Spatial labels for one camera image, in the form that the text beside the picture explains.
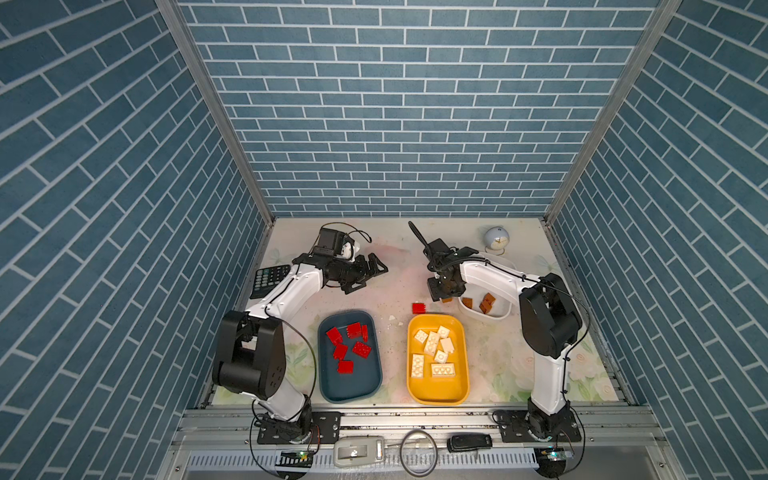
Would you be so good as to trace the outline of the white lego cube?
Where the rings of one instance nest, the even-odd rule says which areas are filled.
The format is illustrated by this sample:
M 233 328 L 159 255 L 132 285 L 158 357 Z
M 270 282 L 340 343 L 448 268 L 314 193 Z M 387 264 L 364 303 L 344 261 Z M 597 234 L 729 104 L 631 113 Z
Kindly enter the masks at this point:
M 440 348 L 446 354 L 451 354 L 455 351 L 453 342 L 450 338 L 442 338 L 440 340 Z

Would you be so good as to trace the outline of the long white lego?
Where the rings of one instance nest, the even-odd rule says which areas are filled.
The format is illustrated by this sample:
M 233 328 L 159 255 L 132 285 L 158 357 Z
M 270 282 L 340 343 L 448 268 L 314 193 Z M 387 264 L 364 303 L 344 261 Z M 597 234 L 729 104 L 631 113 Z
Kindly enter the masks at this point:
M 432 363 L 430 369 L 433 378 L 453 378 L 456 375 L 453 363 Z

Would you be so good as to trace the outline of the white lego top small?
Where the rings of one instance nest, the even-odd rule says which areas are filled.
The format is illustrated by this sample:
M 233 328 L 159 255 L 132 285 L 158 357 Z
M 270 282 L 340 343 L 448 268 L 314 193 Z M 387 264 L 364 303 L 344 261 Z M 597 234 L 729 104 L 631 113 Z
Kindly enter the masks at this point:
M 419 342 L 421 344 L 424 344 L 426 342 L 426 340 L 428 339 L 428 334 L 425 331 L 423 331 L 423 330 L 418 330 L 416 332 L 415 336 L 414 336 L 414 339 L 417 342 Z

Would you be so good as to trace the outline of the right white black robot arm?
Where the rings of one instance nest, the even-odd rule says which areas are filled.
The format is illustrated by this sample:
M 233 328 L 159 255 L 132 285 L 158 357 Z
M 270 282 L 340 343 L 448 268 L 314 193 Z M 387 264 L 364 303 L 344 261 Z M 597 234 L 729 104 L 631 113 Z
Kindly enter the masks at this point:
M 518 300 L 521 331 L 534 352 L 534 382 L 527 401 L 530 434 L 539 441 L 556 438 L 572 423 L 566 398 L 568 355 L 579 343 L 583 320 L 563 279 L 550 273 L 528 275 L 483 257 L 470 247 L 448 246 L 438 238 L 427 241 L 413 222 L 408 226 L 423 245 L 430 297 L 459 298 L 469 285 L 495 298 Z

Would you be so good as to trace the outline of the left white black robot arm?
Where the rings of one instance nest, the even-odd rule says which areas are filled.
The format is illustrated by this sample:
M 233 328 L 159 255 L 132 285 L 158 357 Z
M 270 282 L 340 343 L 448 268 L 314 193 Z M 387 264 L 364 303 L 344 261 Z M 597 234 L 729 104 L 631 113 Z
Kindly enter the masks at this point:
M 387 272 L 376 254 L 359 252 L 350 233 L 321 227 L 310 250 L 292 260 L 286 277 L 272 290 L 248 310 L 224 315 L 217 333 L 213 383 L 252 397 L 273 421 L 309 429 L 310 397 L 285 378 L 284 328 L 323 288 L 334 286 L 350 294 Z

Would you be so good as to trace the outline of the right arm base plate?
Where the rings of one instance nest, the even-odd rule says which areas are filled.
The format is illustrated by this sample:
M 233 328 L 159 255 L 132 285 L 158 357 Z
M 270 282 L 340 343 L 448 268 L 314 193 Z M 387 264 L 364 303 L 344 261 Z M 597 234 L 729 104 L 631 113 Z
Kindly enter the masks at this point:
M 532 410 L 494 410 L 491 420 L 499 428 L 505 443 L 554 442 L 555 440 L 583 439 L 582 428 L 573 411 L 564 407 L 548 415 L 537 407 Z

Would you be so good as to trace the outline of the red lego brick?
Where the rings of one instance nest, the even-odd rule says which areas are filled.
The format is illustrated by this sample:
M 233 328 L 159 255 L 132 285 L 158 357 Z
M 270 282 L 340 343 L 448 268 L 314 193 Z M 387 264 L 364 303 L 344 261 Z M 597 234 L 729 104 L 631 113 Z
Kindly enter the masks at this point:
M 353 374 L 354 362 L 351 360 L 339 360 L 337 364 L 337 372 L 342 375 Z
M 352 347 L 352 351 L 360 358 L 367 359 L 372 352 L 372 348 L 366 343 L 356 342 Z
M 327 330 L 326 336 L 335 346 L 341 345 L 343 343 L 343 336 L 336 327 L 332 327 Z

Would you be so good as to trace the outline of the long white lego brick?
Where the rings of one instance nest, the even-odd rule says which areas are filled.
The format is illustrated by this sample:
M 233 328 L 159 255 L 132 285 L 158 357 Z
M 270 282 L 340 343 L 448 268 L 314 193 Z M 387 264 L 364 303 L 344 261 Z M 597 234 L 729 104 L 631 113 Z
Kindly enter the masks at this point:
M 424 354 L 434 357 L 437 353 L 439 342 L 439 334 L 435 331 L 430 332 L 424 343 Z

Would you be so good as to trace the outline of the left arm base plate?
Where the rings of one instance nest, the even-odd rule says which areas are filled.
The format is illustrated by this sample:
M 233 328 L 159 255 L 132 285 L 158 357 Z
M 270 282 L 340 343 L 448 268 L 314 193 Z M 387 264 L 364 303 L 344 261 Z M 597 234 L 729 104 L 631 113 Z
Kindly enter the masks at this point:
M 334 444 L 339 439 L 341 417 L 338 411 L 316 411 L 303 413 L 297 421 L 287 422 L 272 419 L 267 414 L 258 414 L 254 425 L 258 429 L 257 443 Z

